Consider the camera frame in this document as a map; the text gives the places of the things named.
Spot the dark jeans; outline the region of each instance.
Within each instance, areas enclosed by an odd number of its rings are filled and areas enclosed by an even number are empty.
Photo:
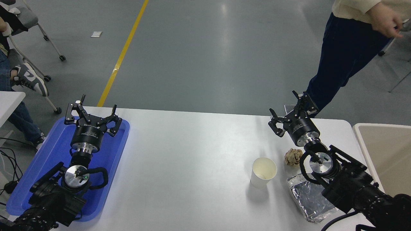
[[[0,91],[13,91],[10,84],[10,63],[6,55],[0,51]],[[40,138],[40,130],[33,123],[30,114],[23,102],[13,111],[7,119],[18,130],[20,130],[26,140],[33,142]]]
[[[371,24],[335,17],[327,22],[317,75],[307,93],[321,111],[348,79],[369,63],[390,39]]]

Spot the yellow floor line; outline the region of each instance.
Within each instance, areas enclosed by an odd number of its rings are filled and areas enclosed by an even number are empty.
[[[109,78],[109,81],[107,82],[107,85],[103,91],[103,94],[100,97],[100,100],[97,104],[97,107],[102,107],[104,104],[104,101],[106,101],[107,95],[110,92],[111,86],[113,85],[115,76],[117,75],[118,70],[120,69],[121,63],[123,62],[123,58],[127,52],[127,49],[130,45],[131,40],[133,39],[134,33],[136,32],[137,26],[139,25],[140,19],[144,13],[145,7],[147,6],[148,0],[145,0],[143,3],[143,6],[141,7],[140,13],[137,16],[136,21],[134,22],[133,28],[130,31],[130,34],[127,38],[126,43],[124,44],[123,50],[121,51],[120,56],[118,57],[117,63],[114,66],[113,72],[111,73],[111,76]]]

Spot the robotic arm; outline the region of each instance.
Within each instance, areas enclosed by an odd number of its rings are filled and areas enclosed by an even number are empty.
[[[304,147],[305,153],[300,160],[300,168],[306,180],[322,185],[322,195],[335,207],[348,213],[352,208],[362,213],[375,227],[357,225],[356,230],[411,230],[411,197],[399,194],[386,195],[378,189],[378,183],[371,184],[372,176],[365,172],[362,163],[334,146],[329,149],[321,143],[320,132],[309,116],[318,108],[309,95],[298,95],[293,111],[278,117],[274,110],[268,125],[276,135],[282,137],[288,132],[295,145]],[[304,160],[310,157],[312,176],[309,178]]]
[[[108,173],[105,168],[89,169],[93,153],[100,150],[104,133],[115,136],[122,119],[112,113],[106,118],[87,114],[83,108],[83,95],[80,101],[69,104],[67,108],[66,125],[76,125],[71,147],[76,150],[68,167],[59,162],[42,176],[30,189],[33,195],[29,199],[31,207],[14,222],[0,222],[0,231],[48,231],[57,228],[58,223],[69,226],[71,222],[81,218],[81,209],[86,203],[83,195],[87,190],[101,189],[108,183]],[[79,115],[74,119],[72,111]],[[107,124],[114,122],[108,129]],[[92,185],[90,174],[102,173],[104,182]]]

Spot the chair wheel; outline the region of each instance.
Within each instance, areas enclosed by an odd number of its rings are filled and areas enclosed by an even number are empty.
[[[54,111],[55,114],[59,115],[61,114],[61,107],[56,108],[57,110]]]

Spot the gray and white sneaker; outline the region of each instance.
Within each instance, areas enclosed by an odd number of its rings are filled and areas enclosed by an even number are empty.
[[[48,96],[46,84],[36,74],[30,64],[23,63],[22,65],[15,66],[12,70],[17,71],[17,76],[14,77],[16,85],[24,85],[42,96]]]

